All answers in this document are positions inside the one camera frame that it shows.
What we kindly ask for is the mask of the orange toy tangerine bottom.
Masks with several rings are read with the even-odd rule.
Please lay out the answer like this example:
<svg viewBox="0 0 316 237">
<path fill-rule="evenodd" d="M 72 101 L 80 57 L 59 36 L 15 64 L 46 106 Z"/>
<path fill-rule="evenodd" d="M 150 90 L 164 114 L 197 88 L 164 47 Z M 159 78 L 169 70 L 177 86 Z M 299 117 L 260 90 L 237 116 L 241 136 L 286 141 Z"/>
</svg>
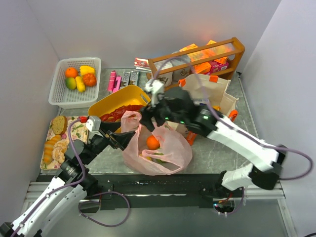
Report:
<svg viewBox="0 0 316 237">
<path fill-rule="evenodd" d="M 159 141 L 153 135 L 147 138 L 146 144 L 149 150 L 157 150 L 160 148 Z"/>
</svg>

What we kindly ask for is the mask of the pink plastic grocery bag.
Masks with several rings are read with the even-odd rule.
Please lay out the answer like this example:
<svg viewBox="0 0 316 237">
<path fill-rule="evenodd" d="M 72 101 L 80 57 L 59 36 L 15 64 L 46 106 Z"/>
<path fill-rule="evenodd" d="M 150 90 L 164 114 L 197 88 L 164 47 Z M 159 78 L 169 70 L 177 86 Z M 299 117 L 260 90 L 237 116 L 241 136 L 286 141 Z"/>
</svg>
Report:
<svg viewBox="0 0 316 237">
<path fill-rule="evenodd" d="M 140 123 L 141 114 L 126 111 L 121 120 L 121 132 L 134 131 L 135 135 L 122 152 L 126 166 L 145 175 L 171 175 L 184 170 L 193 158 L 192 148 L 187 140 L 167 123 L 150 132 Z M 146 144 L 149 136 L 155 136 L 160 143 L 157 150 L 149 150 Z M 149 161 L 141 156 L 150 156 Z"/>
</svg>

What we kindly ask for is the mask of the floral canvas tote bag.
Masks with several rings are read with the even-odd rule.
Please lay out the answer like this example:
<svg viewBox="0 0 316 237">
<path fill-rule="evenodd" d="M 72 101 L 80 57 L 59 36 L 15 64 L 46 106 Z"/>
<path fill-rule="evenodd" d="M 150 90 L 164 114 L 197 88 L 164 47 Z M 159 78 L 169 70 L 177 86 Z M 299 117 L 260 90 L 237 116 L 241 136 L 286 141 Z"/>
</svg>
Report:
<svg viewBox="0 0 316 237">
<path fill-rule="evenodd" d="M 237 99 L 226 92 L 230 82 L 218 76 L 199 74 L 198 77 L 201 84 L 194 75 L 190 75 L 179 80 L 179 84 L 175 86 L 188 91 L 197 106 L 197 126 L 167 122 L 172 125 L 178 124 L 181 129 L 187 129 L 191 133 L 236 150 L 240 147 L 240 134 L 236 132 L 237 126 L 233 122 L 238 115 L 235 109 Z M 221 110 L 217 111 L 213 106 L 220 106 Z"/>
</svg>

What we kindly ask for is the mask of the orange yellow snack bag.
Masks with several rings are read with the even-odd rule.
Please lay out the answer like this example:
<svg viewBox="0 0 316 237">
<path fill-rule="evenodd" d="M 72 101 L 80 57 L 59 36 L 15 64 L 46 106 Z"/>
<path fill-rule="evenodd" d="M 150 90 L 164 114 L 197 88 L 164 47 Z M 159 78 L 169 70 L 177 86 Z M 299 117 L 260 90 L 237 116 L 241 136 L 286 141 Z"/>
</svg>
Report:
<svg viewBox="0 0 316 237">
<path fill-rule="evenodd" d="M 213 108 L 217 111 L 220 111 L 221 110 L 221 107 L 220 106 L 213 106 Z"/>
</svg>

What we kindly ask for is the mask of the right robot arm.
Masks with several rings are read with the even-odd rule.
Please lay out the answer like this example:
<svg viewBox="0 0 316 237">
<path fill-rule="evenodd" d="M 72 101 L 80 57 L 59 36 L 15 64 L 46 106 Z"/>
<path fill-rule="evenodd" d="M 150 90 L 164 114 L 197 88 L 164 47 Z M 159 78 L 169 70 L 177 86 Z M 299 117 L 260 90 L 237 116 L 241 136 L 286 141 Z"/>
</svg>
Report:
<svg viewBox="0 0 316 237">
<path fill-rule="evenodd" d="M 259 139 L 235 125 L 219 111 L 212 113 L 206 104 L 195 104 L 188 91 L 174 87 L 167 92 L 162 86 L 145 86 L 151 101 L 141 109 L 140 123 L 149 131 L 170 121 L 184 125 L 188 131 L 217 141 L 245 157 L 250 164 L 234 171 L 223 171 L 219 184 L 234 191 L 255 185 L 272 190 L 282 170 L 286 154 L 277 148 L 259 145 Z"/>
</svg>

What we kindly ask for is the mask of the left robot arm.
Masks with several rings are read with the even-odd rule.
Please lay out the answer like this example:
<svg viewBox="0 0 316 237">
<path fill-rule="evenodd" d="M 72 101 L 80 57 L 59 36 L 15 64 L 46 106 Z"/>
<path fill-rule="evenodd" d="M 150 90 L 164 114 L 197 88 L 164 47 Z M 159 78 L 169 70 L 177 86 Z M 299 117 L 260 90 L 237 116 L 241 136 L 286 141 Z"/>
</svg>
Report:
<svg viewBox="0 0 316 237">
<path fill-rule="evenodd" d="M 0 227 L 2 237 L 45 237 L 72 206 L 86 197 L 97 196 L 98 181 L 85 165 L 94 160 L 107 146 L 124 150 L 134 131 L 116 133 L 119 122 L 102 122 L 98 117 L 79 117 L 91 132 L 89 144 L 70 140 L 65 161 L 46 189 L 35 202 L 12 223 Z"/>
</svg>

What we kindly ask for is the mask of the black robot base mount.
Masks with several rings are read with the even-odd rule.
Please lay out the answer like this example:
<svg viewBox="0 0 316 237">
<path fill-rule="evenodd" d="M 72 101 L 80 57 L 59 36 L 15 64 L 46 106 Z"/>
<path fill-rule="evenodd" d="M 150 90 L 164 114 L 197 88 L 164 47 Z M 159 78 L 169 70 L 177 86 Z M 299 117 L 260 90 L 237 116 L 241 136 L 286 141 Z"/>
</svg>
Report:
<svg viewBox="0 0 316 237">
<path fill-rule="evenodd" d="M 231 201 L 242 196 L 242 189 L 219 186 L 219 174 L 140 174 L 95 175 L 98 181 L 87 199 L 100 202 L 101 210 L 116 208 L 190 207 L 213 208 L 213 201 Z"/>
</svg>

